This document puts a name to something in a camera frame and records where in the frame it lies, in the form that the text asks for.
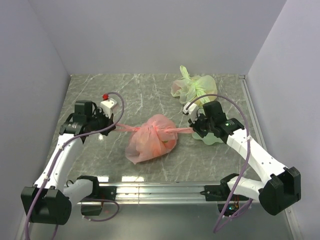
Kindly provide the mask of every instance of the white enclosure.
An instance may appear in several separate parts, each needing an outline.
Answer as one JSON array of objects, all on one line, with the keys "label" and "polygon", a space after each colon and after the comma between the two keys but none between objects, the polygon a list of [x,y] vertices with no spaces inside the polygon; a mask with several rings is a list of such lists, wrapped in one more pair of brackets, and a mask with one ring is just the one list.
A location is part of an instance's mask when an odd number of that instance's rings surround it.
[{"label": "white enclosure", "polygon": [[301,233],[320,239],[319,11],[318,0],[1,1],[1,239],[17,236],[20,194],[45,166],[71,74],[181,64],[246,75],[268,151],[301,172]]}]

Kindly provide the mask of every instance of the red plastic bag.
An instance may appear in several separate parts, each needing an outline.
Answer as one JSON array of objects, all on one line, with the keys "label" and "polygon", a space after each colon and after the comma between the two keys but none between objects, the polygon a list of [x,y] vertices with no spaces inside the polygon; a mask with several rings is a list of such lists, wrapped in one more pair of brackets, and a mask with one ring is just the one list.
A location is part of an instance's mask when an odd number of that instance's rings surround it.
[{"label": "red plastic bag", "polygon": [[169,153],[177,144],[178,133],[192,134],[191,127],[176,128],[173,121],[162,114],[156,114],[140,127],[117,124],[120,132],[133,132],[125,157],[134,164]]}]

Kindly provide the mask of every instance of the gray marble table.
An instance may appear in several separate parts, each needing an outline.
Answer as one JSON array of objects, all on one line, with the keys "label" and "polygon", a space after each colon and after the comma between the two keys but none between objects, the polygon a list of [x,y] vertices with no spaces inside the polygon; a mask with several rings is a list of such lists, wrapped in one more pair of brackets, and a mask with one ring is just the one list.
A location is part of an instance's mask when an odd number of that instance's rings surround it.
[{"label": "gray marble table", "polygon": [[[249,109],[237,75],[212,75],[218,93],[234,100],[249,119],[251,135],[255,138]],[[100,104],[102,95],[115,91],[125,100],[125,112],[121,123],[140,126],[155,114],[164,114],[177,127],[188,127],[188,118],[182,114],[182,105],[170,94],[172,82],[179,74],[97,74],[73,75],[64,100],[57,128],[48,157],[51,156],[58,138],[59,127],[74,110],[76,100],[90,100]],[[240,114],[229,102],[220,99],[229,117],[243,122]],[[177,182],[219,181],[238,173],[244,160],[223,143],[206,145],[191,134],[179,134],[176,147],[167,155],[134,165],[125,157],[130,133],[113,131],[109,136],[89,136],[82,153],[74,163],[69,178],[80,175],[99,176],[109,182]],[[249,167],[244,176],[258,180]]]}]

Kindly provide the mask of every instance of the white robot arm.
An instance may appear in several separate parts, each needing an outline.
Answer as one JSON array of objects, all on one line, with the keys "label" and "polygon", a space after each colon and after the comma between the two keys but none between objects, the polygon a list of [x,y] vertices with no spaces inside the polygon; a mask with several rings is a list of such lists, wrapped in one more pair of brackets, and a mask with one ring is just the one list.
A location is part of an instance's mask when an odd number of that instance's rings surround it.
[{"label": "white robot arm", "polygon": [[[217,138],[237,151],[244,159],[248,153],[247,141],[250,141],[249,165],[255,170],[261,181],[242,177],[234,194],[242,195],[260,201],[263,208],[271,215],[276,215],[301,199],[301,175],[292,167],[274,159],[253,138],[247,138],[244,126],[235,118],[227,119],[218,101],[211,101],[203,105],[204,114],[198,115],[199,107],[188,102],[183,113],[190,117],[190,127],[205,137],[214,133]],[[221,187],[230,190],[236,183],[238,174],[231,174],[221,181]]]},{"label": "white robot arm", "polygon": [[[94,197],[99,193],[99,181],[95,176],[80,176],[70,187],[65,187],[68,173],[70,172],[78,155],[82,152],[86,137],[72,140],[62,149],[64,143],[76,135],[102,130],[113,124],[113,109],[117,102],[112,98],[106,98],[100,103],[100,107],[92,101],[77,101],[74,113],[70,114],[66,122],[60,127],[58,142],[46,168],[32,187],[25,187],[21,193],[21,199],[25,213],[27,214],[33,202],[39,186],[48,179],[41,196],[35,203],[30,221],[34,223],[65,224],[71,214],[71,209],[86,197]],[[101,132],[107,136],[114,130]],[[59,150],[53,171],[50,175],[54,158]]]}]

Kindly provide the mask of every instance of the purple cable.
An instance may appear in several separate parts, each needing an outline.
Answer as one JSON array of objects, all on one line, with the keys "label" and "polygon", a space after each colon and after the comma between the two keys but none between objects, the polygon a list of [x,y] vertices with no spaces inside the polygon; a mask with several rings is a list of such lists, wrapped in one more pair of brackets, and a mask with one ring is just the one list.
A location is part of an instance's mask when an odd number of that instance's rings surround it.
[{"label": "purple cable", "polygon": [[86,200],[92,200],[92,201],[97,201],[97,202],[105,202],[105,203],[113,203],[116,205],[116,211],[115,213],[110,216],[110,217],[107,217],[105,219],[92,219],[92,218],[89,218],[88,216],[84,216],[85,219],[91,221],[91,222],[105,222],[105,221],[108,221],[110,219],[113,219],[119,212],[120,210],[120,206],[119,206],[119,203],[117,203],[116,201],[112,201],[112,200],[108,200],[108,199],[88,199],[86,198]]},{"label": "purple cable", "polygon": [[[188,110],[188,108],[191,106],[191,104],[193,104],[195,101],[201,99],[201,98],[204,98],[204,97],[209,97],[209,96],[214,96],[214,97],[218,97],[218,98],[223,98],[225,100],[227,100],[228,102],[232,103],[236,109],[238,109],[239,113],[241,114],[243,120],[244,120],[244,126],[245,126],[245,130],[246,130],[246,136],[247,138],[250,136],[250,133],[249,133],[249,124],[248,124],[248,120],[244,114],[244,112],[240,109],[240,107],[234,102],[232,101],[230,98],[226,97],[226,96],[222,96],[222,95],[219,95],[219,94],[213,94],[213,93],[210,93],[210,94],[205,94],[205,95],[202,95],[202,96],[199,96],[197,97],[196,99],[194,99],[187,107],[186,107],[186,110]],[[216,221],[214,227],[213,227],[213,232],[216,233],[218,232],[220,229],[222,229],[229,221],[231,221],[232,219],[236,218],[236,217],[239,217],[241,216],[246,210],[248,210],[248,208],[250,207],[253,199],[249,199],[241,208],[239,208],[234,214],[232,214],[228,220],[226,220],[223,224],[220,225],[220,222],[222,220],[222,218],[224,217],[224,214],[226,212],[226,209],[229,205],[229,202],[236,190],[236,187],[237,185],[239,184],[240,182],[240,179],[241,177],[244,175],[244,172],[248,166],[248,163],[249,163],[249,157],[250,157],[250,153],[251,153],[251,146],[250,146],[250,141],[247,140],[247,154],[246,154],[246,157],[245,157],[245,162],[244,162],[244,165],[239,173],[239,176],[237,177],[234,185],[233,185],[233,188],[231,189],[230,193],[229,193],[229,196],[228,198],[226,199],[226,202],[222,208],[222,211],[218,217],[218,220]]]},{"label": "purple cable", "polygon": [[[77,135],[77,136],[74,136],[74,137],[70,138],[68,141],[66,141],[66,142],[62,145],[62,147],[61,147],[62,149],[64,149],[71,141],[73,141],[73,140],[75,140],[75,139],[77,139],[77,138],[87,137],[87,136],[90,136],[90,135],[92,135],[92,134],[98,134],[98,133],[107,131],[107,130],[113,128],[113,127],[120,121],[120,119],[122,118],[122,116],[124,115],[124,112],[125,112],[125,101],[124,101],[124,99],[122,98],[122,96],[121,96],[119,93],[117,93],[117,92],[111,91],[111,92],[108,92],[107,94],[108,94],[108,95],[110,95],[110,94],[117,95],[117,96],[120,98],[120,100],[121,100],[121,104],[122,104],[122,105],[121,105],[121,114],[120,114],[120,117],[117,119],[117,121],[114,122],[113,124],[111,124],[110,126],[107,126],[107,127],[103,128],[103,129],[101,129],[101,130],[83,133],[83,134],[80,134],[80,135]],[[34,209],[34,207],[35,207],[35,205],[36,205],[36,202],[37,202],[37,200],[38,200],[41,192],[43,191],[43,189],[45,188],[46,184],[48,183],[49,176],[51,175],[51,173],[52,173],[53,170],[54,170],[54,167],[55,167],[55,165],[56,165],[56,163],[57,163],[58,157],[59,157],[59,155],[61,154],[61,152],[63,151],[62,149],[59,149],[59,150],[56,152],[56,155],[54,156],[53,161],[52,161],[52,164],[51,164],[51,166],[50,166],[50,168],[49,168],[49,171],[47,172],[47,177],[48,177],[48,178],[46,178],[46,179],[43,181],[41,187],[39,188],[38,192],[36,193],[36,195],[35,195],[32,203],[31,203],[31,205],[30,205],[29,211],[28,211],[28,213],[27,213],[27,215],[26,215],[25,224],[24,224],[25,240],[30,240],[29,221],[30,221],[30,217],[31,217],[32,211],[33,211],[33,209]],[[58,227],[56,226],[56,227],[55,227],[55,230],[54,230],[54,233],[53,233],[54,236],[56,235],[57,230],[58,230]]]},{"label": "purple cable", "polygon": [[54,240],[54,239],[55,239],[56,234],[57,234],[57,231],[58,231],[58,227],[59,227],[59,225],[58,225],[58,224],[57,224],[57,225],[55,225],[54,232],[53,232],[53,234],[52,234],[51,240]]}]

